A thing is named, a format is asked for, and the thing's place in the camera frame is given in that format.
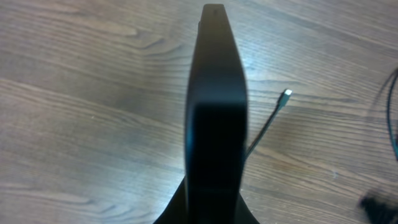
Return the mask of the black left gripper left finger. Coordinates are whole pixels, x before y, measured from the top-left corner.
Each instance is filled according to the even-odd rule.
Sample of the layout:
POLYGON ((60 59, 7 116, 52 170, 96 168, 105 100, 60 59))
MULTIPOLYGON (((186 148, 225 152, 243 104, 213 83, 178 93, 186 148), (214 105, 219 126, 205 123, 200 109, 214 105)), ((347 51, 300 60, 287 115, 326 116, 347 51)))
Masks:
POLYGON ((185 178, 183 178, 165 210, 154 224, 187 224, 188 216, 185 196, 185 178))

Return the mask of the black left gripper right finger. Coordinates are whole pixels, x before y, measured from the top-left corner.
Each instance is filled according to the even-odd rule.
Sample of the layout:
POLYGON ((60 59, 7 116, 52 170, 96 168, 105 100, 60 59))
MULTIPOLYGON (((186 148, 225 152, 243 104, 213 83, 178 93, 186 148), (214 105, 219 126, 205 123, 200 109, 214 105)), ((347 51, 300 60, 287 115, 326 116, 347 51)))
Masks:
POLYGON ((246 205, 241 194, 238 194, 238 224, 260 224, 246 205))

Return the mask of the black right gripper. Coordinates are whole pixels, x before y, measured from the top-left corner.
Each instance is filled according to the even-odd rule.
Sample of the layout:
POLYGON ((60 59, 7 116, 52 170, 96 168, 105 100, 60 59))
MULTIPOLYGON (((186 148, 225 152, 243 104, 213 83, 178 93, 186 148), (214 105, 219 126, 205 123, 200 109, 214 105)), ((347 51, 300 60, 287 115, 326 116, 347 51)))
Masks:
POLYGON ((397 197, 369 191, 359 201, 370 224, 397 224, 397 197))

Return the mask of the blue Galaxy smartphone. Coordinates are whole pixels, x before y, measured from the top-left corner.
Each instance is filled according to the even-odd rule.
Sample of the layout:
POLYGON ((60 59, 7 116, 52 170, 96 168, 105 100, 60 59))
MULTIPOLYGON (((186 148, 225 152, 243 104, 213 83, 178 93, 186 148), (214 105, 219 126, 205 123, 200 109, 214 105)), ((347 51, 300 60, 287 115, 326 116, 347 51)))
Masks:
POLYGON ((248 129, 246 81, 222 4, 205 4, 185 108, 189 223, 233 223, 248 129))

